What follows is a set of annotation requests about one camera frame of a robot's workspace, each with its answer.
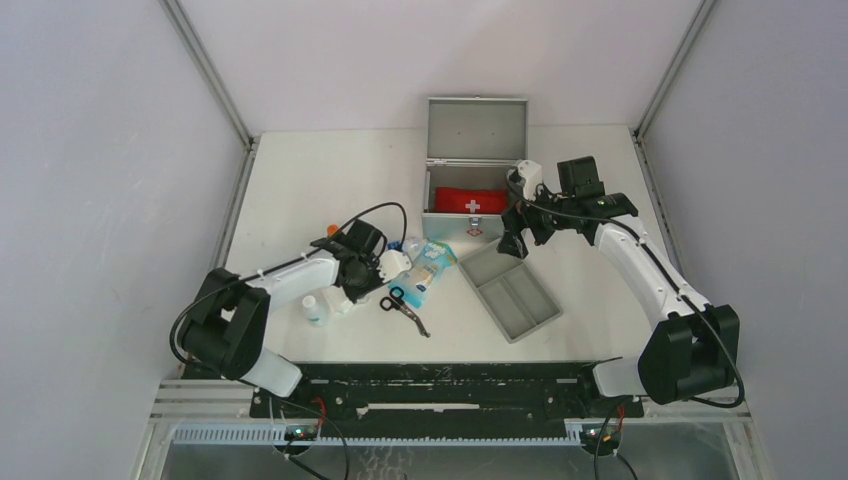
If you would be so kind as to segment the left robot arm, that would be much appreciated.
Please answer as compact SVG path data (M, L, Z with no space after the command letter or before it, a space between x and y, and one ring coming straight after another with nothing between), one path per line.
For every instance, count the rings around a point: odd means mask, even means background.
M377 249L386 241L371 224L355 220L348 229L311 242L311 251L241 277L224 268L210 271L195 300L178 316L171 333L177 356L228 380L274 394L290 417L311 407L311 388L294 363L264 345L268 317L309 293L328 287L357 303L409 270L409 256Z

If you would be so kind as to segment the black medical scissors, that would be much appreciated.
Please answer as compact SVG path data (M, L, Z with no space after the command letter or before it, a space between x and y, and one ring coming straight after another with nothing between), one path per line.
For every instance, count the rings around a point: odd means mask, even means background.
M425 338L430 338L431 334L427 331L420 317L404 300L405 292L400 287L391 287L386 296L382 297L379 306L384 311L398 311L410 319L416 326L419 334Z

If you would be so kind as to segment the blue plaster packet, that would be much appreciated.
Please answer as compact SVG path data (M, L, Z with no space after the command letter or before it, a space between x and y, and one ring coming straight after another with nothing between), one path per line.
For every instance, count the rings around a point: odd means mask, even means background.
M412 268L389 284L390 287L400 287L405 292L405 302L416 309L423 306L444 272L457 262L453 250L446 243L423 240L426 244L412 260Z

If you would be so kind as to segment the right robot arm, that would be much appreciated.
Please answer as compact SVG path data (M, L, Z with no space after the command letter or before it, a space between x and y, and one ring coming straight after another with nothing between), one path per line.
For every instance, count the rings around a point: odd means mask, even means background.
M736 311L714 304L683 277L650 239L635 204L623 193L606 192L593 157L562 161L557 172L561 189L553 192L531 160L507 170L498 252L523 259L529 253L526 231L543 246L556 232L572 230L616 269L652 329L639 355L590 368L589 382L577 391L582 410L605 415L618 397L647 397L660 405L741 405L746 386L737 366Z

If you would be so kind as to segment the red first aid pouch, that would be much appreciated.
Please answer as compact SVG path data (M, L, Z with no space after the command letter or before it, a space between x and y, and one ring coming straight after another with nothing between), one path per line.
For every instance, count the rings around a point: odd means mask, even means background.
M446 214L499 215L507 208L507 200L508 193L503 189L437 187L431 210Z

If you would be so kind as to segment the bagged white gauze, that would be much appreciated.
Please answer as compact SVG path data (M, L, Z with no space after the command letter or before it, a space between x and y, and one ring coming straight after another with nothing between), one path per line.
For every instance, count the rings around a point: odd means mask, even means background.
M343 289L328 288L322 292L327 306L329 317L344 317L357 309L361 309L370 302L370 296L366 295L358 300L351 300Z

